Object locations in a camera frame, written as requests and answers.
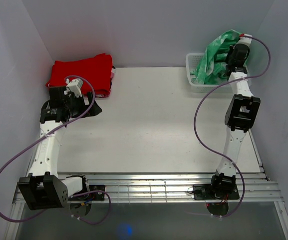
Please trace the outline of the green tie-dye trousers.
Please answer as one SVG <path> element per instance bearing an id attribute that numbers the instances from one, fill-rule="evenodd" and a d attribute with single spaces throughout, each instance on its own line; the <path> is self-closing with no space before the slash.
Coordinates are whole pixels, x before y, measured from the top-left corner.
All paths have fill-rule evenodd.
<path id="1" fill-rule="evenodd" d="M 214 85 L 214 76 L 217 74 L 221 79 L 224 78 L 229 47 L 238 42 L 239 35 L 238 31 L 231 29 L 208 44 L 195 72 L 199 84 Z"/>

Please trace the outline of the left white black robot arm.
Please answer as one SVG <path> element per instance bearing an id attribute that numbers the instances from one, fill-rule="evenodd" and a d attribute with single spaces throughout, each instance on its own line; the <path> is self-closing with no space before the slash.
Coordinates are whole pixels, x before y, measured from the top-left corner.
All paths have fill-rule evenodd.
<path id="1" fill-rule="evenodd" d="M 58 177 L 57 164 L 61 141 L 71 120 L 93 117 L 102 112 L 92 92 L 83 97 L 78 87 L 51 87 L 49 100 L 40 113 L 40 142 L 26 177 L 18 181 L 18 188 L 30 210 L 63 208 L 75 195 L 86 199 L 90 188 L 83 175 Z"/>

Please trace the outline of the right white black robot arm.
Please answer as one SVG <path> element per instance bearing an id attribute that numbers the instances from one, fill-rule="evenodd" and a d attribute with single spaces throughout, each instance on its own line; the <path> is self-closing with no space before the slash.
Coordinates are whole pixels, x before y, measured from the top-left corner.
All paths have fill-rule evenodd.
<path id="1" fill-rule="evenodd" d="M 227 63 L 225 74 L 233 92 L 233 97 L 225 115 L 227 127 L 226 142 L 223 157 L 212 177 L 209 191 L 216 199 L 230 196 L 238 199 L 236 187 L 235 167 L 240 153 L 242 142 L 254 125 L 257 116 L 260 99 L 251 93 L 246 77 L 248 76 L 245 62 L 250 53 L 248 43 L 237 43 L 230 47 L 225 62 Z"/>

